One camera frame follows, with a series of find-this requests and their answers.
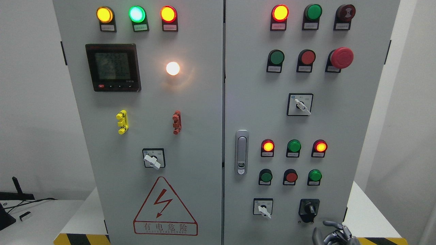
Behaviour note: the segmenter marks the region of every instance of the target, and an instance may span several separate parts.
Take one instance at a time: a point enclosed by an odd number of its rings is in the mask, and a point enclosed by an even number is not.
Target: glowing white light
[[[170,62],[167,64],[167,73],[170,74],[171,76],[175,76],[177,74],[179,74],[180,72],[180,66],[179,63],[177,62]]]

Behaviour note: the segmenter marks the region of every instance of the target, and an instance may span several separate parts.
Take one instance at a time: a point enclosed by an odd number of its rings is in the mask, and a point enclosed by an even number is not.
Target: warning triangle sign
[[[133,220],[136,234],[198,235],[198,224],[168,181],[157,178]]]

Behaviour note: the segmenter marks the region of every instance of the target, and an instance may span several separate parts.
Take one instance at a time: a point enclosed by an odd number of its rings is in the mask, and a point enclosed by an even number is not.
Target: white wall
[[[85,199],[95,182],[51,0],[0,1],[0,191]]]
[[[417,0],[401,0],[398,8],[397,18],[395,20],[394,29],[392,30],[389,56],[383,67],[383,72],[381,73],[380,84],[378,85],[371,118],[368,123],[368,130],[354,177],[355,182],[363,191],[366,189],[372,162],[377,150],[380,134],[382,133],[386,111],[388,110],[389,100],[391,98],[416,1]]]
[[[436,243],[436,16],[419,0],[389,102],[366,194],[409,244]]]

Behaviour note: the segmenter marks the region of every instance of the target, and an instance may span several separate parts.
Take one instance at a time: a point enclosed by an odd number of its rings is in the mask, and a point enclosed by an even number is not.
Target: white table
[[[354,182],[347,206],[344,224],[356,237],[401,237]],[[61,233],[105,235],[107,233],[103,220],[104,216],[96,188]]]
[[[15,206],[21,201],[1,201],[4,208]],[[9,214],[17,222],[0,231],[1,245],[52,245],[53,240],[83,201],[42,201],[17,207]],[[20,221],[19,216],[30,211],[32,217]]]

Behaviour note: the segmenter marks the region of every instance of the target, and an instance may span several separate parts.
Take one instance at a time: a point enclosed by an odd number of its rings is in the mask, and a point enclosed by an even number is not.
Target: white switch handle
[[[267,219],[271,219],[271,214],[268,213],[267,209],[261,206],[257,207],[259,209],[259,212],[262,214],[263,217],[267,218]]]
[[[159,170],[160,169],[160,163],[157,161],[155,157],[150,157],[149,155],[145,155],[144,161],[147,161],[150,163],[154,169]]]
[[[310,111],[309,111],[309,109],[301,102],[301,101],[299,101],[298,99],[294,99],[294,101],[295,101],[295,103],[297,103],[297,107],[302,111],[302,112],[304,112],[306,115],[308,115],[308,116],[310,116],[311,115],[311,113],[310,113]]]

